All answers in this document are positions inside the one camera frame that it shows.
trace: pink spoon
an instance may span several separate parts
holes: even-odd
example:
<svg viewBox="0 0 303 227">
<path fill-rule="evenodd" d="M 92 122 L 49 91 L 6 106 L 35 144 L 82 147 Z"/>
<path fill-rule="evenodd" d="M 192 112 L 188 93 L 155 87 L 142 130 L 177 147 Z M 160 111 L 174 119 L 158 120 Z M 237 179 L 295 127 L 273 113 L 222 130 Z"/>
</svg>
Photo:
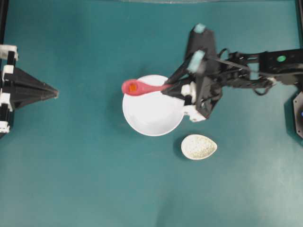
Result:
<svg viewBox="0 0 303 227">
<path fill-rule="evenodd" d="M 164 84 L 162 86 L 152 86 L 136 79 L 129 79 L 122 84 L 122 92 L 130 96 L 140 96 L 154 91 L 162 91 L 171 86 L 171 84 Z"/>
</svg>

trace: teal mat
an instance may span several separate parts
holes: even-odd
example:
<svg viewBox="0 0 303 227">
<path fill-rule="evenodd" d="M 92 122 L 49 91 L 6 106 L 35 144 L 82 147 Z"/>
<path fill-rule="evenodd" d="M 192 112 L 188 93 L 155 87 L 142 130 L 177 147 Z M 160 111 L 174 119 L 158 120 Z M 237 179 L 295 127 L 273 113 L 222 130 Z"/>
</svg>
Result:
<svg viewBox="0 0 303 227">
<path fill-rule="evenodd" d="M 122 114 L 121 84 L 169 76 L 201 22 L 217 50 L 299 48 L 294 1 L 182 5 L 11 0 L 5 43 L 17 64 L 59 89 L 16 112 L 0 140 L 1 227 L 285 227 L 303 223 L 303 149 L 289 99 L 225 88 L 211 118 L 184 118 L 162 137 L 138 134 Z M 218 144 L 183 158 L 183 137 Z"/>
</svg>

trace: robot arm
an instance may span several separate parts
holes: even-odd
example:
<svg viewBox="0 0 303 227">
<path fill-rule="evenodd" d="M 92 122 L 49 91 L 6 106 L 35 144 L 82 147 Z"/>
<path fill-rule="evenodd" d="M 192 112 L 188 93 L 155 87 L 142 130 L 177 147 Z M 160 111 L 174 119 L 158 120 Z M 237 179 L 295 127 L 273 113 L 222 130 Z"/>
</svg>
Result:
<svg viewBox="0 0 303 227">
<path fill-rule="evenodd" d="M 0 58 L 7 60 L 0 79 L 0 138 L 10 132 L 14 111 L 28 104 L 57 98 L 59 92 L 16 68 L 17 47 L 0 45 Z"/>
<path fill-rule="evenodd" d="M 252 89 L 261 96 L 280 81 L 302 91 L 303 49 L 257 54 L 234 52 L 229 53 L 227 60 L 221 60 L 224 51 L 228 49 L 216 53 L 213 31 L 196 25 L 189 34 L 184 63 L 166 81 L 173 86 L 162 93 L 185 100 L 184 112 L 191 121 L 209 118 L 224 86 Z M 250 63 L 258 63 L 259 71 L 250 69 Z M 258 73 L 259 78 L 251 79 L 251 72 Z"/>
</svg>

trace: green led light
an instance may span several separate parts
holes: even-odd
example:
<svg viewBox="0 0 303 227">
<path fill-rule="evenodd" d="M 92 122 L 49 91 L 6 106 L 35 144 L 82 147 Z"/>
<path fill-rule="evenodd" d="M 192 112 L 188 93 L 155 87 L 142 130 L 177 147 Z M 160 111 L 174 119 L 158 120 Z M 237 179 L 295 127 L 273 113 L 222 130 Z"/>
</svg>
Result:
<svg viewBox="0 0 303 227">
<path fill-rule="evenodd" d="M 281 55 L 281 56 L 277 57 L 276 60 L 277 60 L 278 62 L 283 62 L 283 61 L 286 60 L 286 57 L 285 57 L 284 55 Z"/>
</svg>

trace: orange food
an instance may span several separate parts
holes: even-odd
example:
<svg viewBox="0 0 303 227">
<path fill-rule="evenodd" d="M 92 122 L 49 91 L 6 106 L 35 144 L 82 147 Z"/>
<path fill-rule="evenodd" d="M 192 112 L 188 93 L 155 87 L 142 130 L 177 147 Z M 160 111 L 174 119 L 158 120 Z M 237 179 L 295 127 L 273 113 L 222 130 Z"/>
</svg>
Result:
<svg viewBox="0 0 303 227">
<path fill-rule="evenodd" d="M 128 89 L 129 89 L 130 92 L 136 91 L 137 90 L 137 85 L 136 84 L 130 84 Z"/>
</svg>

